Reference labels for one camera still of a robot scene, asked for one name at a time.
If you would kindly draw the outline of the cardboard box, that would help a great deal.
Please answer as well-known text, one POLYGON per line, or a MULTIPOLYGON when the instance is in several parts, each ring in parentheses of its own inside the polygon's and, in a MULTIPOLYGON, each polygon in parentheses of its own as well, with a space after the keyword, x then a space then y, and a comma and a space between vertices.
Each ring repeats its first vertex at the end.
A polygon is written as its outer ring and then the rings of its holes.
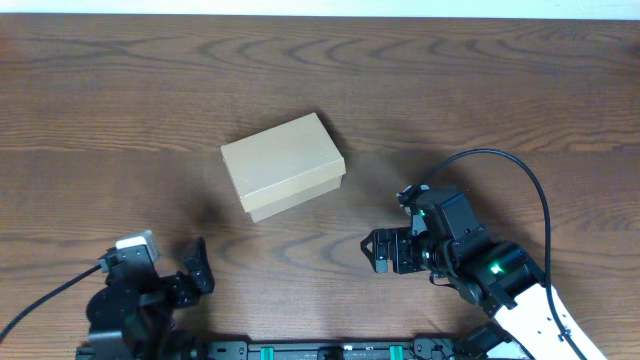
POLYGON ((221 153, 255 223, 339 188, 346 174, 344 157, 315 113, 223 145, 221 153))

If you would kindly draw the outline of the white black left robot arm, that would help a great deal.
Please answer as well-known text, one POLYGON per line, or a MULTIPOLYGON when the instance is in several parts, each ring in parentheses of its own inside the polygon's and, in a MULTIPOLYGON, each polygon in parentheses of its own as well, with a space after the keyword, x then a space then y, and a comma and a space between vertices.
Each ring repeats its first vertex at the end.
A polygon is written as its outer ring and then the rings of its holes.
POLYGON ((214 291, 206 243, 198 237, 182 259, 185 270, 161 276, 151 231, 119 239, 99 261, 106 287, 87 305, 95 359, 205 359, 204 343, 174 329, 173 313, 214 291))

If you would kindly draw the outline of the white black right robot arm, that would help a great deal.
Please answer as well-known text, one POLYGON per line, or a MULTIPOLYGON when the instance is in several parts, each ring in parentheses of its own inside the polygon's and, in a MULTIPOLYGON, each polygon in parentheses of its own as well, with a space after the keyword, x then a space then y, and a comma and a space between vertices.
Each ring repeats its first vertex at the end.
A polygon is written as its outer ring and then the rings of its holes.
POLYGON ((490 323, 462 340, 456 355, 498 357, 502 342, 513 341, 532 359, 603 358, 541 267, 518 244, 491 240, 464 193, 422 186, 405 194, 409 226, 376 229, 361 250, 377 273, 427 271, 432 283, 482 308, 490 323))

